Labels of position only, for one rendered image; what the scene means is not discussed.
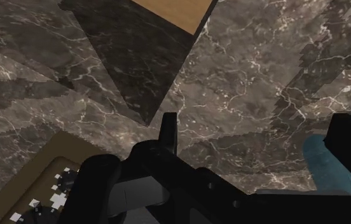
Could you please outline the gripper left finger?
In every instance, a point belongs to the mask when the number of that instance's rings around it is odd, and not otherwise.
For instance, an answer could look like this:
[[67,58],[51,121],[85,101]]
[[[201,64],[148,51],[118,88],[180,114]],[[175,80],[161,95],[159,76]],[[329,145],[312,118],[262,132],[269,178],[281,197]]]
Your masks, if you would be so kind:
[[256,208],[252,197],[176,152],[177,115],[165,113],[158,139],[135,144],[126,160],[86,159],[58,224],[123,224],[141,207],[159,224],[238,224]]

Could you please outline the teal blue rounded object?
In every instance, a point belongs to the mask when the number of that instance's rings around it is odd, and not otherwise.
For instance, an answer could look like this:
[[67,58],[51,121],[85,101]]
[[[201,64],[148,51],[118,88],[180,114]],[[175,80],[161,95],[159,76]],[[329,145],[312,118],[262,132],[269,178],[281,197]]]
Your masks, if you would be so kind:
[[325,147],[323,135],[314,134],[308,137],[302,148],[318,191],[351,194],[351,173]]

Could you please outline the black white round chip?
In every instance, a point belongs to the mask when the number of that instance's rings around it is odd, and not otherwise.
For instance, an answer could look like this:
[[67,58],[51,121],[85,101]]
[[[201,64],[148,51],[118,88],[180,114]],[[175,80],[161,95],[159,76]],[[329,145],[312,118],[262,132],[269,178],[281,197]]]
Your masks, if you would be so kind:
[[50,198],[51,206],[43,206],[39,200],[32,199],[29,202],[29,210],[20,214],[14,212],[9,220],[15,224],[57,224],[60,215],[59,208],[65,205],[66,194],[54,193]]
[[54,190],[68,193],[71,190],[77,175],[77,171],[66,167],[60,174],[55,175],[57,183],[53,186]]

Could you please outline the brown rectangular tray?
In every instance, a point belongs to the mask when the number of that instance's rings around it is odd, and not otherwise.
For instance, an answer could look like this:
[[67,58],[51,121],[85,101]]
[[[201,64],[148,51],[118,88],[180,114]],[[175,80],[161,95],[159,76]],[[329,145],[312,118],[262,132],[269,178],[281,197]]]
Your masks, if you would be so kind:
[[30,210],[36,199],[43,206],[52,204],[61,209],[65,201],[53,187],[65,168],[77,170],[92,155],[104,150],[70,133],[56,133],[41,151],[15,175],[0,191],[0,224],[15,224],[15,219]]

